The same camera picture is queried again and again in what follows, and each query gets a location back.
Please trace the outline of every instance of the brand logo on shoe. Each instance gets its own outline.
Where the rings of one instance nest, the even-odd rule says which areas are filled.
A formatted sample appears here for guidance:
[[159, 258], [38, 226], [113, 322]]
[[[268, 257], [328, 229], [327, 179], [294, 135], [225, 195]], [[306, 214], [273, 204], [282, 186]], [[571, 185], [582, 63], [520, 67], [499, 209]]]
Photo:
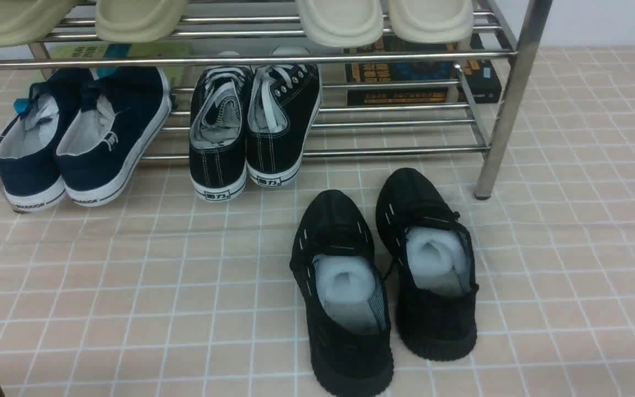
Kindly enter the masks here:
[[38, 204], [32, 204], [30, 206], [21, 206], [16, 204], [16, 208], [21, 208], [22, 210], [33, 210], [34, 208], [41, 208], [42, 206], [45, 206], [45, 203], [38, 203]]
[[104, 143], [109, 146], [109, 151], [111, 151], [119, 143], [119, 137], [115, 133], [110, 132], [104, 136]]
[[275, 187], [281, 185], [281, 179], [266, 179], [266, 178], [257, 178], [256, 183], [261, 186]]
[[94, 200], [74, 200], [74, 202], [78, 203], [78, 204], [92, 204], [92, 203], [96, 203], [99, 200], [98, 199], [94, 199]]
[[222, 201], [227, 200], [231, 197], [228, 191], [223, 191], [222, 193], [206, 193], [205, 198], [207, 201]]

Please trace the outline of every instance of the black knit sneaker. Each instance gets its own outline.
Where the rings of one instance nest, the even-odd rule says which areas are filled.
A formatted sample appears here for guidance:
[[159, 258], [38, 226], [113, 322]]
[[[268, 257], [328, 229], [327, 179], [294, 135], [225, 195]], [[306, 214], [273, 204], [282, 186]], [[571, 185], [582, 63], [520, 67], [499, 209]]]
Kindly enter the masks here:
[[399, 272], [396, 326], [406, 347], [428, 360], [462, 358], [477, 340], [472, 240], [458, 218], [412, 168], [389, 176], [376, 204], [379, 236]]
[[317, 381], [338, 397], [380, 394], [394, 374], [386, 288], [366, 221], [342, 191], [323, 191], [308, 206], [290, 269], [305, 299]]

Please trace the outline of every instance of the book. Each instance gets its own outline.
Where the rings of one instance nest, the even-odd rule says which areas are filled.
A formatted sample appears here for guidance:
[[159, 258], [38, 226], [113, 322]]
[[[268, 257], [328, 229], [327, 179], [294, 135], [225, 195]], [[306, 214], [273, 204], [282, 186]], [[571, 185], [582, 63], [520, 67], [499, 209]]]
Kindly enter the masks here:
[[[475, 50], [484, 48], [479, 35], [472, 36]], [[345, 50], [346, 53], [378, 52], [428, 52], [454, 51], [454, 45], [424, 45], [406, 42], [396, 36], [383, 36], [365, 47]], [[499, 76], [489, 60], [467, 60], [463, 70], [476, 103], [498, 103], [502, 86]], [[348, 83], [390, 83], [446, 80], [452, 78], [452, 61], [399, 62], [399, 63], [348, 63], [345, 65]], [[373, 88], [348, 90], [347, 105], [393, 105], [403, 103], [442, 103], [447, 88]], [[460, 101], [465, 101], [460, 88]]]

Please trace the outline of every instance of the slipper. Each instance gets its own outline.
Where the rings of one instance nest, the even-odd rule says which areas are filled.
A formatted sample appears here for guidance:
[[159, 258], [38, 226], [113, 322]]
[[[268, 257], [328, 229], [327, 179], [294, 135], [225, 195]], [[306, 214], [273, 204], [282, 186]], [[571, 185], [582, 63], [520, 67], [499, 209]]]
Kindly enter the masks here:
[[308, 39], [327, 47], [360, 47], [381, 37], [379, 0], [295, 0]]
[[389, 0], [394, 33], [417, 43], [458, 42], [472, 34], [471, 0]]
[[98, 0], [96, 32], [110, 42], [152, 42], [173, 33], [187, 0]]
[[78, 0], [0, 0], [0, 47], [42, 39], [77, 3]]

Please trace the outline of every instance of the beige floor tile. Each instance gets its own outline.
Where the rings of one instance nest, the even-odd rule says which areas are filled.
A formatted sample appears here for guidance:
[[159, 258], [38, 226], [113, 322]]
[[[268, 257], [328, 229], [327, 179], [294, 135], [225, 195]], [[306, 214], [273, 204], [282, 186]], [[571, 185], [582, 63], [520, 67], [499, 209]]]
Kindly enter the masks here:
[[[342, 70], [323, 75], [339, 81]], [[0, 130], [32, 73], [0, 71]], [[515, 396], [524, 385], [541, 397], [635, 395], [635, 47], [546, 48], [531, 81], [487, 202], [470, 194], [479, 155], [311, 160], [290, 188], [249, 184], [224, 204], [197, 199], [187, 168], [165, 165], [139, 168], [101, 208], [64, 201], [15, 216], [0, 194], [7, 395], [64, 395], [70, 376], [83, 382], [70, 397], [325, 395], [310, 374], [305, 309], [288, 266], [295, 223], [333, 188], [373, 226], [383, 182], [404, 166], [423, 169], [473, 234], [480, 334], [471, 356], [428, 363], [394, 327], [396, 372], [384, 395]], [[341, 105], [343, 94], [325, 100]], [[496, 108], [481, 111], [491, 125]], [[465, 128], [439, 130], [446, 134], [315, 132], [307, 146], [473, 142]], [[186, 145], [161, 138], [151, 150]], [[395, 304], [395, 279], [388, 285]]]

